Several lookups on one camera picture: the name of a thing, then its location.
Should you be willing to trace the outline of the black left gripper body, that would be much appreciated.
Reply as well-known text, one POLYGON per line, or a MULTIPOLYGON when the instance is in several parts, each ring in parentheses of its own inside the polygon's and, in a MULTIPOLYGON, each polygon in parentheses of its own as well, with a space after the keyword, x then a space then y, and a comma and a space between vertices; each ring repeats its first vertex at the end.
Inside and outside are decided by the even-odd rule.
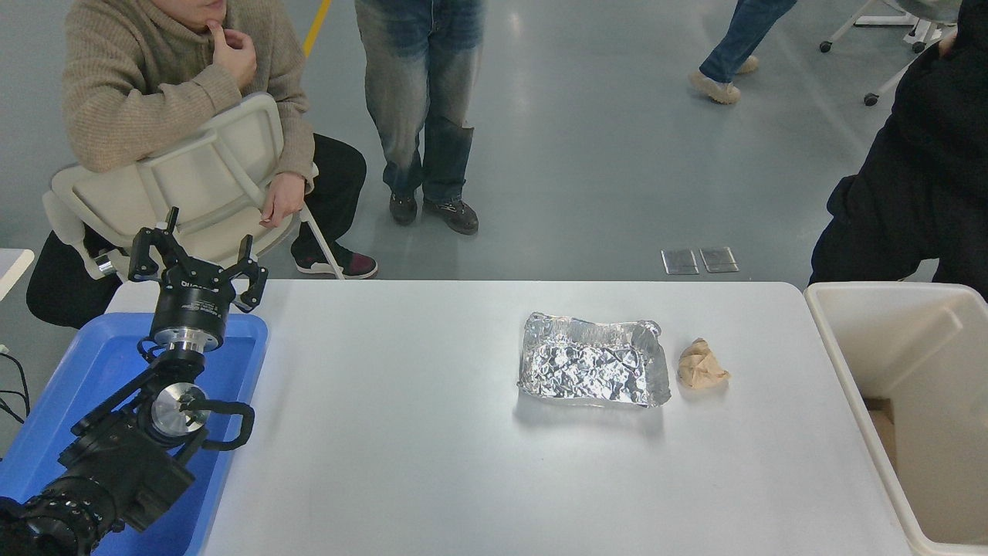
POLYGON ((201 265, 194 271, 178 265, 164 270, 151 334, 179 328, 225 334, 235 291, 229 280, 220 279, 222 272, 216 265, 201 265))

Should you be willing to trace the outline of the seated person's left hand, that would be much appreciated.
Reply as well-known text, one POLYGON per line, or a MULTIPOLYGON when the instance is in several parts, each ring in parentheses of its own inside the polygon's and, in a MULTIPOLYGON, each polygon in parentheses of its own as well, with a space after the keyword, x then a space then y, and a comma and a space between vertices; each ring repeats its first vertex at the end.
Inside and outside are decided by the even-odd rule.
POLYGON ((278 228, 285 218, 301 210, 306 197, 306 179, 294 172, 278 173, 269 183, 267 199, 262 204, 259 225, 278 228))

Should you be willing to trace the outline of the seated person's right hand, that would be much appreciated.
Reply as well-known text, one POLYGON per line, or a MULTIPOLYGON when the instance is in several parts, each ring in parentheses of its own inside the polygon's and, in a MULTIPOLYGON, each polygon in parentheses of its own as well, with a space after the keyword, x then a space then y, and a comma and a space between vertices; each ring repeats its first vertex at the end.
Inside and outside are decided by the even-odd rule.
POLYGON ((213 38, 213 63, 225 68, 243 91, 253 81, 257 70, 256 49, 250 35, 226 29, 218 20, 207 21, 213 38))

